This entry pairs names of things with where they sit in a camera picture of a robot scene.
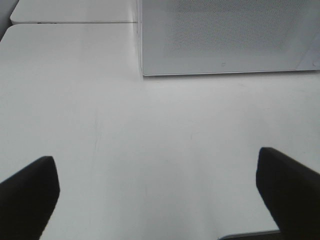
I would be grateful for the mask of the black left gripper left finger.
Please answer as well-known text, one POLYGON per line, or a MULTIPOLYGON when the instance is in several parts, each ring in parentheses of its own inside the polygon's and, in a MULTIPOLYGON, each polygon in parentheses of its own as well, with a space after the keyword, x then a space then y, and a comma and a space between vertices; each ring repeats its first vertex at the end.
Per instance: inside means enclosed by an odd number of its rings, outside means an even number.
POLYGON ((39 240, 60 196, 54 158, 43 156, 0 183, 0 238, 39 240))

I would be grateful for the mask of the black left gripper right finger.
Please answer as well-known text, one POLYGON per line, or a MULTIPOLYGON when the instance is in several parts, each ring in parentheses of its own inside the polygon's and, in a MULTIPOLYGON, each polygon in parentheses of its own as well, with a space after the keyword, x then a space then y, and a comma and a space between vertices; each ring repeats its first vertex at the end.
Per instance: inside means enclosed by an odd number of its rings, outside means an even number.
POLYGON ((319 173, 272 147, 262 147, 255 181, 285 240, 320 238, 319 173))

